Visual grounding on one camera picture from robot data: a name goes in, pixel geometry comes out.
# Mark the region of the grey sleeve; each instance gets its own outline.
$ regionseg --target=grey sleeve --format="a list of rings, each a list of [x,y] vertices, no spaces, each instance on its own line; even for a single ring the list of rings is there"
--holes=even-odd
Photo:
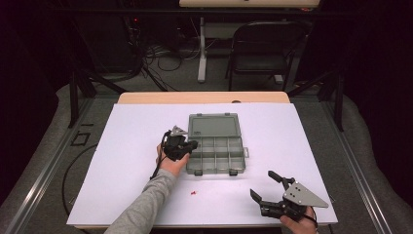
[[[105,233],[149,233],[164,204],[176,177],[168,171],[160,169],[158,175],[148,181],[133,203],[109,226]]]

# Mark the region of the white table leg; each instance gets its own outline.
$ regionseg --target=white table leg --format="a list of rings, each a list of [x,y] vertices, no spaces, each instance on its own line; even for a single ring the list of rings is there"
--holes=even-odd
[[[198,82],[204,83],[206,81],[206,70],[207,70],[207,55],[206,55],[206,29],[204,18],[201,18],[200,23],[200,67],[198,70]]]

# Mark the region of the clear plastic box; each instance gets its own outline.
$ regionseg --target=clear plastic box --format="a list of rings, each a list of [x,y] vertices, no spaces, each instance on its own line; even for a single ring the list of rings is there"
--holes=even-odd
[[[186,165],[188,174],[236,176],[244,172],[245,155],[237,114],[190,115],[188,140],[198,142]]]

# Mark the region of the desk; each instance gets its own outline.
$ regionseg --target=desk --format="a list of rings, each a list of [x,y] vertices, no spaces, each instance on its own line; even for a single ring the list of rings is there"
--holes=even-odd
[[[319,0],[180,0],[180,7],[187,8],[317,8]],[[238,25],[228,26],[223,25],[223,28],[228,30],[228,33],[233,35]],[[207,52],[206,52],[206,23],[205,19],[201,18],[200,23],[200,67],[198,70],[198,82],[204,83],[206,80],[207,69]]]
[[[230,103],[233,100],[242,103]],[[155,147],[163,133],[173,125],[187,128],[191,113],[223,112],[239,115],[244,146],[249,149],[244,173],[194,176],[181,172],[155,226],[278,226],[277,219],[261,216],[259,206],[249,196],[252,188],[264,200],[282,199],[283,187],[267,176],[270,170],[294,176],[328,203],[328,209],[316,208],[320,224],[337,222],[298,114],[286,93],[200,92],[121,95],[67,224],[79,228],[110,225],[152,175]]]

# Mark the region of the human hand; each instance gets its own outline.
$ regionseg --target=human hand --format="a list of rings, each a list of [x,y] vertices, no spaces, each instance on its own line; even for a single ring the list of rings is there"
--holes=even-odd
[[[313,209],[307,207],[305,215],[313,217],[314,212]],[[280,222],[286,226],[289,230],[291,230],[294,234],[316,234],[316,226],[315,224],[307,219],[301,218],[298,222],[292,220],[290,217],[283,215],[280,217]]]
[[[176,160],[173,162],[170,158],[167,157],[167,155],[164,153],[164,150],[162,150],[161,144],[158,145],[157,147],[157,153],[162,151],[162,156],[161,156],[161,169],[167,170],[168,172],[172,173],[174,176],[178,177],[181,169],[188,163],[189,160],[189,153],[185,154],[181,160]]]

